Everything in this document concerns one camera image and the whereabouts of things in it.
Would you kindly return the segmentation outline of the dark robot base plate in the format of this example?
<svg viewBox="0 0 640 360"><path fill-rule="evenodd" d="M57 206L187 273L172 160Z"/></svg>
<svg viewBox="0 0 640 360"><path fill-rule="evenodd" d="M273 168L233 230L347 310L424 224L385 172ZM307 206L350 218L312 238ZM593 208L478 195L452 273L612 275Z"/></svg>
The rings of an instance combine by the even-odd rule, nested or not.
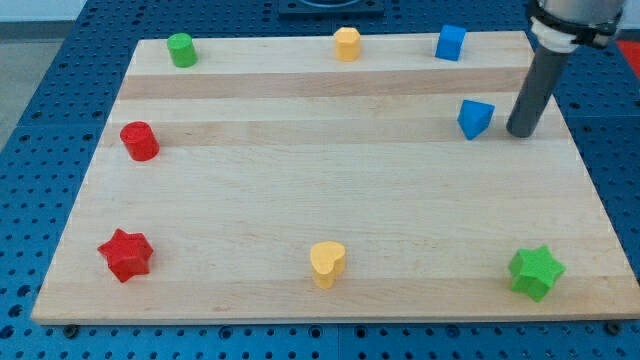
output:
<svg viewBox="0 0 640 360"><path fill-rule="evenodd" d="M381 15L384 0L279 0L280 17L325 15Z"/></svg>

